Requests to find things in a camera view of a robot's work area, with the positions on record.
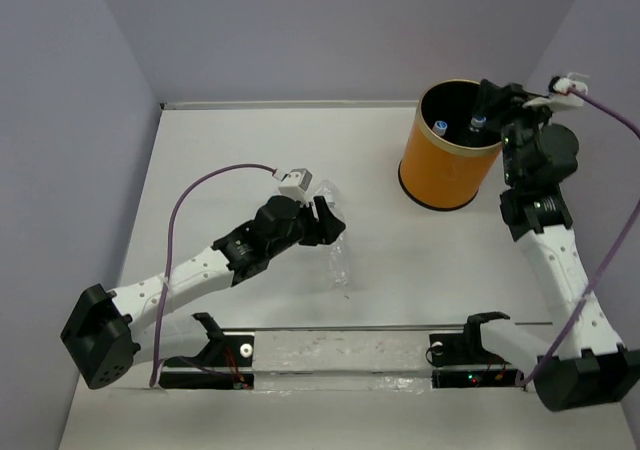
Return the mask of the clear bottle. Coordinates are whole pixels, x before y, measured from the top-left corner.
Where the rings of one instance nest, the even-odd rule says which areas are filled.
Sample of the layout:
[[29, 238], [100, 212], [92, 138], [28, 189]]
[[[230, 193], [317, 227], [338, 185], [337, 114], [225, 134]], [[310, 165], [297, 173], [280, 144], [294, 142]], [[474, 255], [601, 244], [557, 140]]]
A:
[[439, 137], [443, 137], [448, 129], [448, 124], [445, 121], [437, 120], [434, 122], [432, 131]]
[[491, 144], [491, 135], [486, 130], [487, 119], [482, 116], [471, 118], [467, 128], [467, 146], [471, 148], [482, 148]]
[[331, 210], [331, 213], [340, 220], [345, 220], [344, 199], [340, 190], [333, 182], [328, 179], [320, 181], [314, 185], [312, 194], [314, 196], [322, 196]]
[[347, 238], [340, 236], [326, 253], [327, 281], [331, 289], [344, 288], [350, 280], [350, 250]]

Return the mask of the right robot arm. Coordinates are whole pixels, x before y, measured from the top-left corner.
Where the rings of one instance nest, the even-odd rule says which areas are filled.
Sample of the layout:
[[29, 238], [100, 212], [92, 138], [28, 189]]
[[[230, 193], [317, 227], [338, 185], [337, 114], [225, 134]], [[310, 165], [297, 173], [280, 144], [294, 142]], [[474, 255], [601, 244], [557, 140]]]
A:
[[639, 353], [626, 347], [594, 293], [639, 215], [634, 210], [593, 276], [587, 276], [560, 184], [578, 169], [579, 142], [554, 113], [593, 100], [572, 75], [555, 77], [547, 95], [518, 84], [479, 85], [470, 126], [501, 138], [504, 180], [500, 211], [514, 243], [539, 281], [557, 336], [546, 343], [501, 312], [471, 315], [462, 354], [482, 362], [494, 355], [518, 371], [516, 385], [533, 385], [550, 411], [621, 401], [639, 380]]

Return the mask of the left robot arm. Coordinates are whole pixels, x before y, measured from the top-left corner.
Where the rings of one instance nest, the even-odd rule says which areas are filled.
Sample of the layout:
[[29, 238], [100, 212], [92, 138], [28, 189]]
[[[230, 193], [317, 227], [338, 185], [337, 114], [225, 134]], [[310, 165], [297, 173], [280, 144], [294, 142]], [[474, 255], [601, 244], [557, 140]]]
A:
[[199, 330], [187, 341], [164, 326], [162, 317], [255, 277], [291, 247], [329, 246], [345, 229], [322, 196], [309, 204], [273, 196], [253, 219], [179, 265], [133, 285], [107, 290], [95, 284], [83, 290], [61, 341], [91, 390], [113, 384], [134, 365], [169, 357], [164, 338], [186, 347], [198, 364], [209, 365], [220, 356], [221, 340]]

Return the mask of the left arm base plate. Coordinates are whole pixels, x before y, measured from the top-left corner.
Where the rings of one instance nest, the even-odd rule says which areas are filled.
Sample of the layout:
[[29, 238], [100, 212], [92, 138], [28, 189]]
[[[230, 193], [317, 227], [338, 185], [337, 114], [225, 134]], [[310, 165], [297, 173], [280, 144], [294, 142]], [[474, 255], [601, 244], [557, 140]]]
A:
[[158, 385], [166, 390], [251, 390], [254, 351], [254, 333], [226, 332], [221, 344], [207, 344], [196, 356], [168, 359]]

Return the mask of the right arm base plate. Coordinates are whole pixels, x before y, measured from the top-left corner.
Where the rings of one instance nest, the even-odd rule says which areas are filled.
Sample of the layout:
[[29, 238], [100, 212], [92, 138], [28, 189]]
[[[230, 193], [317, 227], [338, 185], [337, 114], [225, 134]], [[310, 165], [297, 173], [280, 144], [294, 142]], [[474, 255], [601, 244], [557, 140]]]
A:
[[425, 359], [434, 389], [515, 388], [515, 367], [483, 349], [472, 350], [462, 332], [429, 335]]

